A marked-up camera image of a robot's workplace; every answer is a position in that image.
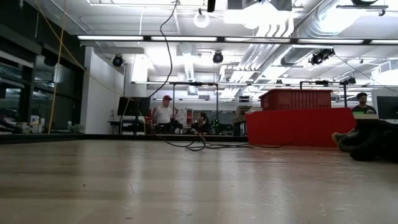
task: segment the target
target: man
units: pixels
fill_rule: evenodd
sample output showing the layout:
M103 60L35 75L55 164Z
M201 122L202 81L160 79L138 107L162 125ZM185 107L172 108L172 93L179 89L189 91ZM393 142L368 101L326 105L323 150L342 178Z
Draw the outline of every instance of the man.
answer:
M155 111L155 123L156 124L169 124L173 116L173 110L169 108L171 97L165 95L163 97L162 105L158 106Z
M368 101L368 94L358 93L356 98L359 104L353 108L353 112L363 112L364 114L376 114L376 109L366 104Z

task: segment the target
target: computer screen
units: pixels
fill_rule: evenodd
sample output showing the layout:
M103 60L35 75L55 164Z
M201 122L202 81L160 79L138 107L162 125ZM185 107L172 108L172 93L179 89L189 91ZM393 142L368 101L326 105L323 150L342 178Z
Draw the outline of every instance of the computer screen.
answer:
M119 100L118 115L147 116L149 114L149 107L150 107L149 97L121 96Z
M377 108L380 119L398 119L398 97L378 96Z

